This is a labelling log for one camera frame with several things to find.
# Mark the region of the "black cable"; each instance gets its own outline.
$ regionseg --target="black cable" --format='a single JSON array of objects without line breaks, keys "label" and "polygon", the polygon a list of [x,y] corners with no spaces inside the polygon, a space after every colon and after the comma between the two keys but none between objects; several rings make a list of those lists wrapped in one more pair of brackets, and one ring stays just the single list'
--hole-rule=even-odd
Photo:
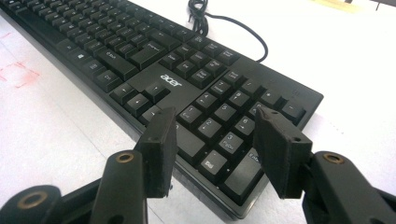
[{"label": "black cable", "polygon": [[198,33],[203,36],[207,36],[207,33],[209,31],[209,24],[207,23],[207,19],[205,16],[208,16],[213,19],[225,20],[225,21],[230,21],[232,23],[235,23],[235,24],[239,25],[240,27],[244,28],[245,30],[247,30],[254,37],[256,37],[260,41],[260,43],[262,43],[265,53],[262,56],[262,58],[260,58],[256,62],[260,63],[260,62],[264,61],[265,58],[268,56],[268,46],[265,43],[265,41],[256,32],[254,32],[252,29],[250,29],[248,26],[246,26],[244,23],[242,23],[240,21],[236,21],[229,17],[211,15],[211,14],[205,12],[206,7],[207,7],[207,1],[208,0],[190,0],[189,1],[190,19],[191,19],[191,17],[194,18],[194,25],[192,27],[192,30],[195,33]]}]

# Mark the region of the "keyboard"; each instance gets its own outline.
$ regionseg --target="keyboard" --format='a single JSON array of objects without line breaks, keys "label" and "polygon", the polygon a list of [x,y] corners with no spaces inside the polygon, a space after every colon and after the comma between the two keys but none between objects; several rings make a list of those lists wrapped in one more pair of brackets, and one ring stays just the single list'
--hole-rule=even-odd
[{"label": "keyboard", "polygon": [[138,132],[174,107],[175,167],[231,217],[244,218],[268,183],[252,146],[256,108],[302,129],[323,98],[130,1],[0,0],[0,7]]}]

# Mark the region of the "acer logo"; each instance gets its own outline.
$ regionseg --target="acer logo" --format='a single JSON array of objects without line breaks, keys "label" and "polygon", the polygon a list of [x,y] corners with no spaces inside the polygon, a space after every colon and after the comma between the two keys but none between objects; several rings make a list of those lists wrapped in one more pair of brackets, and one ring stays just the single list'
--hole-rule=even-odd
[{"label": "acer logo", "polygon": [[182,86],[181,83],[179,83],[178,81],[174,80],[172,77],[169,77],[168,75],[162,75],[161,78],[163,80],[165,80],[167,83],[171,84],[172,86],[176,87],[176,86]]}]

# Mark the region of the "black keyboard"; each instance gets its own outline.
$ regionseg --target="black keyboard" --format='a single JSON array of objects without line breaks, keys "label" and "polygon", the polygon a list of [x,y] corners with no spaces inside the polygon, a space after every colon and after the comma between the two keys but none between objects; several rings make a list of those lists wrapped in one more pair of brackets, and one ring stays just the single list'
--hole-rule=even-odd
[{"label": "black keyboard", "polygon": [[174,106],[176,168],[232,217],[244,218],[268,183],[252,147],[256,107],[302,129],[323,98],[126,0],[0,6],[139,132]]}]

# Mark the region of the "white surface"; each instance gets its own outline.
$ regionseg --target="white surface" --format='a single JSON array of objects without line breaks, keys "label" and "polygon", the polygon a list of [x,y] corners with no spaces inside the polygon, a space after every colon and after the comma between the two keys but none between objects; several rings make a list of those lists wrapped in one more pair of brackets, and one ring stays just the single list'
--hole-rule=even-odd
[{"label": "white surface", "polygon": [[[187,1],[135,1],[191,27]],[[351,159],[370,183],[396,194],[396,9],[353,1],[346,13],[309,0],[210,1],[208,12],[237,19],[267,42],[263,64],[325,98],[304,128],[314,151]],[[51,184],[62,194],[102,175],[106,158],[137,139],[112,111],[15,22],[0,12],[0,206],[17,192]],[[252,59],[260,44],[227,21],[208,19],[209,37]],[[148,200],[150,223],[233,222],[173,179],[169,198]],[[304,223],[301,200],[268,186],[238,223]]]}]

